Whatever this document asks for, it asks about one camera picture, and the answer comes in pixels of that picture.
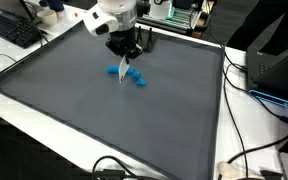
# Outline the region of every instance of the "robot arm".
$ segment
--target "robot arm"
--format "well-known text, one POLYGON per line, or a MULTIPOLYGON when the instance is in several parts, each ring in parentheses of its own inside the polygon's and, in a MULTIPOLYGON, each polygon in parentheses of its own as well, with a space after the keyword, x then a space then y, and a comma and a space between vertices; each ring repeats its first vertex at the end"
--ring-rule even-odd
POLYGON ((93 36, 129 30, 136 23, 136 0, 98 0, 84 23, 93 36))
POLYGON ((85 17, 84 24, 93 36, 109 33, 106 46, 122 57, 119 79, 122 82, 132 59, 142 54, 143 48, 135 40, 136 0, 98 0, 85 17))

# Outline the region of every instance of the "keyboard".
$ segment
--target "keyboard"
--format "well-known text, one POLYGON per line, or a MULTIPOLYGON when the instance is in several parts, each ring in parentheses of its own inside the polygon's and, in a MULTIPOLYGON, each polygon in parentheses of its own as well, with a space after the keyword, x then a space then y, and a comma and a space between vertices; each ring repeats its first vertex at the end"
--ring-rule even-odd
POLYGON ((267 71, 269 71, 272 67, 271 66, 268 66, 268 65, 265 65, 265 64, 259 64, 259 72, 260 72, 260 75, 263 75, 265 74, 267 71))
POLYGON ((0 13, 0 37, 22 48, 28 48, 42 38, 36 27, 5 13, 0 13))

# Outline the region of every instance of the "cable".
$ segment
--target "cable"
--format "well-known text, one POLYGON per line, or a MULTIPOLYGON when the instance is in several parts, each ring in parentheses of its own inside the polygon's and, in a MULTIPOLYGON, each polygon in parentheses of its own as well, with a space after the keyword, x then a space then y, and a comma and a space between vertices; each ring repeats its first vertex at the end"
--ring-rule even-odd
POLYGON ((92 180, 97 180, 97 177, 94 176, 95 170, 96 170, 96 166, 98 165, 98 163, 100 163, 102 160, 104 159, 111 159, 114 160, 117 164, 119 164, 129 175, 125 175, 123 176, 123 179, 125 178, 130 178, 130 179, 139 179, 139 180, 158 180, 152 177, 146 177, 146 176, 137 176, 135 175, 132 171, 130 171, 121 160, 119 160, 118 158, 114 157, 114 156, 103 156, 100 159, 98 159, 94 166, 93 166, 93 170, 92 170, 92 180))
POLYGON ((216 42, 218 45, 221 46, 221 48, 224 50, 225 57, 226 57, 226 59, 229 61, 230 64, 232 64, 235 68, 239 69, 240 71, 247 73, 247 68, 246 68, 245 66, 235 64, 235 63, 233 63, 233 62, 231 61, 231 59, 228 57, 228 55, 227 55, 227 53, 226 53, 226 51, 225 51, 225 46, 224 46, 224 45, 222 45, 212 34, 210 34, 210 33, 208 33, 208 32, 204 32, 204 33, 206 33, 206 34, 208 34, 210 37, 212 37, 212 38, 215 40, 215 42, 216 42))
MULTIPOLYGON (((228 98, 227 98, 227 92, 226 92, 226 81, 227 81, 227 72, 229 70, 229 68, 232 66, 232 64, 228 65, 227 68, 226 68, 226 72, 225 72, 225 80, 224 80, 224 97, 225 97, 225 102, 226 102, 226 105, 228 107, 228 110, 229 110, 229 113, 231 115, 231 118, 232 118, 232 121, 233 121, 233 124, 235 126, 235 129, 236 129, 236 132, 238 134, 238 137, 240 139, 240 142, 241 142, 241 146, 242 146, 242 149, 243 149, 243 152, 245 152, 245 146, 244 146, 244 142, 243 142, 243 138, 241 136, 241 133, 237 127, 237 124, 235 122, 235 119, 234 119, 234 116, 233 116, 233 113, 232 113, 232 109, 231 109, 231 106, 230 106, 230 103, 228 102, 228 98)), ((246 153, 244 154, 244 161, 245 161, 245 168, 246 168, 246 178, 248 178, 248 162, 247 162, 247 157, 246 157, 246 153)))
MULTIPOLYGON (((35 8, 35 6, 30 3, 30 2, 27 2, 27 1, 24 1, 25 3, 29 4, 32 6, 32 8, 34 9, 34 18, 33 20, 31 20, 31 22, 33 22, 36 18, 37 18, 37 10, 35 8)), ((35 25, 35 24, 31 24, 32 26, 34 26, 38 31, 39 31, 39 34, 41 35, 41 39, 40 39, 40 43, 41 43, 41 47, 43 47, 43 42, 42 42, 42 38, 47 42, 49 43, 49 41, 46 39, 46 37, 44 36, 43 32, 35 25)))
MULTIPOLYGON (((270 143, 270 144, 267 144, 267 145, 264 145, 264 146, 260 146, 260 147, 257 147, 257 148, 253 148, 253 149, 249 149, 245 152, 240 152, 238 153, 237 155, 235 155, 234 157, 232 157, 230 160, 227 161, 227 163, 231 164, 232 162, 234 162, 236 159, 238 159, 239 157, 243 156, 243 155, 246 155, 246 154, 249 154, 251 152, 255 152, 255 151, 260 151, 260 150, 263 150, 263 149, 266 149, 266 148, 269 148, 271 146, 275 146, 275 145, 278 145, 284 141, 288 140, 288 135, 285 136, 284 138, 278 140, 278 141, 275 141, 273 143, 270 143)), ((219 175, 218 176, 218 180, 221 180, 222 179, 222 175, 219 175)))
POLYGON ((147 176, 136 176, 134 177, 130 177, 130 176, 125 176, 125 178, 129 178, 129 179, 139 179, 139 180, 158 180, 152 177, 147 177, 147 176))
POLYGON ((0 56, 5 56, 5 57, 8 57, 8 58, 10 58, 13 62, 15 62, 16 63, 16 60, 15 59, 13 59, 11 56, 9 56, 9 55, 6 55, 6 54, 0 54, 0 56))
POLYGON ((117 159, 116 157, 114 156, 103 156, 101 157, 100 159, 98 159, 94 166, 93 166, 93 170, 92 170, 92 174, 95 173, 95 170, 96 170, 96 166, 98 165, 98 163, 100 163, 102 160, 104 159, 111 159, 111 160, 114 160, 117 164, 119 164, 128 174, 130 174, 132 176, 132 178, 136 177, 136 175, 134 173, 132 173, 132 171, 130 171, 122 162, 121 160, 117 159))
MULTIPOLYGON (((250 94, 247 93, 246 90, 243 90, 243 89, 241 89, 241 88, 238 88, 238 87, 236 87, 235 85, 233 85, 233 84, 230 82, 230 80, 229 80, 228 77, 227 77, 227 72, 228 72, 230 66, 232 66, 232 64, 230 64, 230 65, 227 67, 226 72, 223 72, 223 74, 225 75, 225 80, 224 80, 224 95, 225 95, 226 102, 227 102, 226 81, 229 82, 230 85, 231 85, 232 87, 234 87, 235 89, 238 89, 238 90, 240 90, 240 91, 242 91, 242 92, 245 92, 247 95, 250 95, 250 94)), ((283 116, 279 116, 279 115, 273 113, 259 98, 257 98, 256 96, 252 96, 252 97, 255 98, 255 99, 264 107, 264 109, 267 110, 270 114, 272 114, 273 116, 275 116, 275 117, 277 117, 278 119, 282 120, 283 122, 286 122, 286 121, 283 119, 283 118, 284 118, 283 116)), ((243 149, 243 152, 240 152, 239 154, 237 154, 237 155, 235 155, 234 157, 232 157, 227 163, 231 164, 234 160, 238 159, 238 158, 241 157, 241 156, 244 156, 244 157, 246 158, 246 154, 248 154, 248 153, 255 152, 255 151, 259 151, 259 150, 262 150, 262 149, 265 149, 265 148, 268 148, 268 147, 271 147, 271 146, 280 144, 280 143, 286 141, 287 139, 288 139, 288 135, 285 136, 284 138, 278 140, 278 141, 275 141, 275 142, 273 142, 273 143, 270 143, 270 144, 267 144, 267 145, 264 145, 264 146, 260 146, 260 147, 253 148, 253 149, 249 149, 249 150, 246 150, 246 151, 245 151, 245 149, 243 149)), ((222 179, 222 175, 219 175, 218 180, 221 180, 221 179, 222 179)))
POLYGON ((34 5, 33 5, 32 3, 30 3, 30 2, 24 1, 24 3, 31 5, 32 9, 34 10, 34 17, 33 17, 33 19, 31 20, 31 22, 33 22, 33 21, 37 18, 36 8, 35 8, 34 5))

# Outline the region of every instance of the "table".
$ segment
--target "table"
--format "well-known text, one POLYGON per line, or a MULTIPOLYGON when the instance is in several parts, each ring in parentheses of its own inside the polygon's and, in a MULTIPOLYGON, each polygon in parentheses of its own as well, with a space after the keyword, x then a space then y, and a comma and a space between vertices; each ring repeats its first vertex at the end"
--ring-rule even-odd
MULTIPOLYGON (((82 14, 84 10, 69 6, 65 6, 65 8, 66 16, 60 20, 58 25, 51 28, 42 27, 50 34, 50 37, 48 37, 50 40, 65 32, 81 20, 81 16, 76 18, 75 16, 71 17, 71 14, 82 14)), ((197 43, 218 46, 160 29, 154 29, 154 31, 197 43)), ((39 43, 26 50, 20 49, 0 38, 0 53, 15 57, 16 60, 20 60, 38 48, 39 43)), ((227 54, 235 63, 245 63, 245 52, 227 48, 227 54)), ((7 58, 0 57, 0 71, 10 66, 11 63, 7 58)), ((231 68, 228 77, 234 84, 245 88, 245 76, 237 70, 231 68)), ((227 91, 233 114, 236 117, 237 125, 245 141, 246 149, 273 142, 288 133, 288 125, 272 117, 251 98, 231 88, 229 85, 227 91)), ((269 108, 279 114, 284 113, 287 115, 282 107, 269 105, 269 108)), ((97 159, 104 155, 112 155, 131 166, 131 170, 134 171, 135 174, 152 176, 162 180, 167 179, 146 165, 2 95, 0 95, 0 117, 83 169, 91 170, 97 159)), ((241 151, 241 145, 228 114, 223 96, 216 149, 215 165, 220 161, 228 160, 241 151)), ((248 160, 250 170, 255 173, 258 173, 261 168, 281 172, 275 147, 250 154, 248 155, 248 160)), ((237 160, 234 165, 243 169, 243 159, 237 160)), ((99 167, 119 168, 116 163, 110 160, 104 161, 99 167)), ((215 168, 214 179, 216 179, 217 174, 215 168)))

